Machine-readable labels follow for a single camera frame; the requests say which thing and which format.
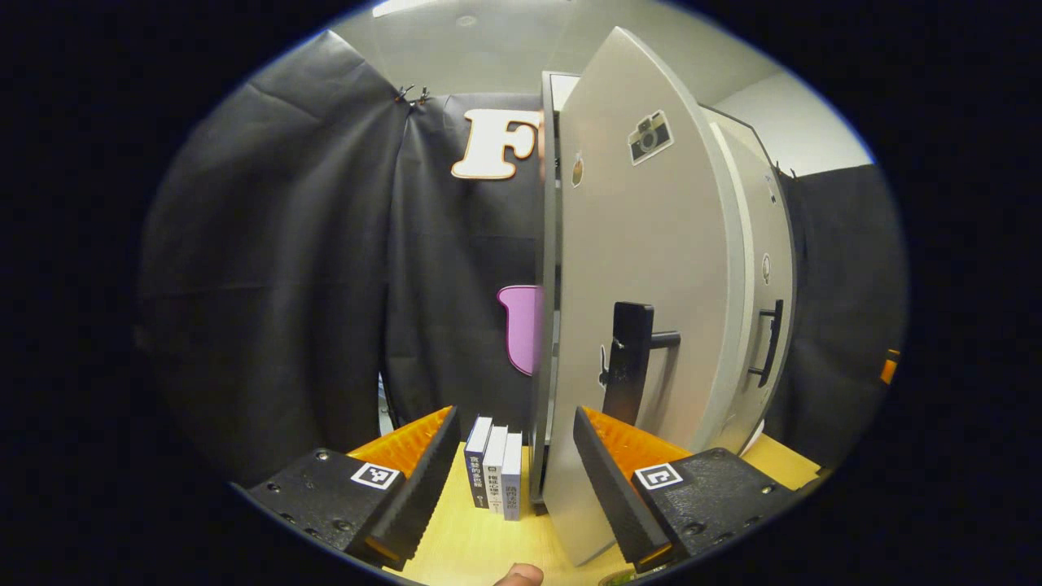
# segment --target black door handle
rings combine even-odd
[[[609,364],[601,355],[600,382],[604,385],[601,413],[630,425],[644,397],[648,356],[652,349],[680,344],[679,332],[651,332],[654,308],[642,303],[615,303],[612,355]]]
[[[763,388],[767,384],[767,379],[771,375],[771,368],[774,367],[774,353],[778,349],[778,336],[782,333],[782,309],[784,302],[782,299],[774,301],[774,311],[771,310],[760,310],[760,316],[770,316],[771,317],[771,341],[767,346],[767,360],[764,363],[763,368],[749,367],[749,372],[751,374],[760,374],[760,384],[756,388]]]

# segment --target table surface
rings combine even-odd
[[[515,562],[530,563],[544,584],[591,586],[617,571],[632,569],[617,543],[581,566],[565,555],[549,515],[536,515],[528,503],[528,447],[522,447],[521,519],[504,520],[474,507],[461,442],[442,496],[420,540],[416,557],[391,573],[431,586],[492,586]],[[743,459],[790,489],[817,475],[819,467],[767,436]]]

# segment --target sticker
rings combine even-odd
[[[357,472],[354,472],[351,480],[358,484],[387,490],[396,478],[398,478],[398,470],[394,468],[384,468],[376,464],[366,463],[365,466],[358,468]]]
[[[674,470],[669,464],[648,466],[647,468],[641,468],[634,471],[637,472],[637,478],[641,481],[641,484],[644,485],[644,488],[648,490],[654,490],[656,488],[662,488],[664,486],[669,486],[684,481],[684,479],[680,478],[680,474],[676,473],[676,470]]]
[[[669,130],[669,123],[666,122],[666,114],[660,109],[638,122],[637,130],[629,133],[627,142],[634,167],[673,144],[673,136]]]
[[[771,176],[764,175],[764,179],[767,180],[767,192],[771,194],[771,203],[777,205],[778,200],[774,197],[774,188],[771,187]]]
[[[575,166],[572,167],[572,187],[577,188],[582,182],[582,151],[575,153]]]

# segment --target white wall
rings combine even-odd
[[[751,125],[771,162],[810,175],[873,163],[855,131],[832,105],[787,72],[735,92],[713,107]]]
[[[538,94],[543,71],[581,74],[615,26],[705,103],[780,70],[701,15],[652,0],[440,0],[379,18],[361,10],[330,28],[394,87],[415,83],[415,97],[424,86],[435,96]]]

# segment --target dark blue book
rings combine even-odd
[[[489,443],[489,432],[491,431],[492,417],[478,416],[474,420],[474,426],[471,428],[467,444],[463,448],[470,492],[474,496],[474,506],[481,509],[489,508],[489,495],[485,487],[485,469],[481,467],[481,463],[485,461],[485,447]]]

